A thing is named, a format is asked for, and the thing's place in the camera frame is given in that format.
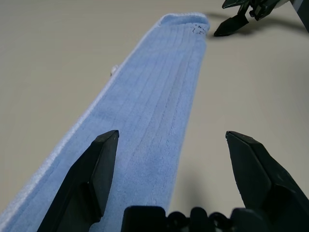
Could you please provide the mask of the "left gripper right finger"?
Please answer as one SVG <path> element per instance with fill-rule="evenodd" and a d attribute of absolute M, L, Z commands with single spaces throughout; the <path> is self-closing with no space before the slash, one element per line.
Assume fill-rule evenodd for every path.
<path fill-rule="evenodd" d="M 263 211 L 275 232 L 307 232 L 309 200 L 291 175 L 252 137 L 235 131 L 225 137 L 245 207 Z"/>

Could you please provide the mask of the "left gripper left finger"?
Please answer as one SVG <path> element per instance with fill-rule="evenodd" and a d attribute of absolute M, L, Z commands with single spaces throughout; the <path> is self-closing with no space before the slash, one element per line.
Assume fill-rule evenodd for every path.
<path fill-rule="evenodd" d="M 99 135 L 65 176 L 38 231 L 87 232 L 100 222 L 110 193 L 119 131 Z"/>

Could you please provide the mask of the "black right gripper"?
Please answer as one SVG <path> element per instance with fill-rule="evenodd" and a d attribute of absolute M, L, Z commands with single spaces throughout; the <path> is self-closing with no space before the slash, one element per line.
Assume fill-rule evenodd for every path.
<path fill-rule="evenodd" d="M 250 16 L 256 21 L 259 21 L 272 12 L 279 3 L 279 0 L 225 0 L 222 4 L 222 8 L 226 9 L 235 6 L 242 6 L 248 2 L 250 2 L 250 6 L 252 7 L 252 10 L 249 11 Z M 223 37 L 232 35 L 248 23 L 249 21 L 244 14 L 237 14 L 236 16 L 230 17 L 222 22 L 215 31 L 214 36 Z"/>

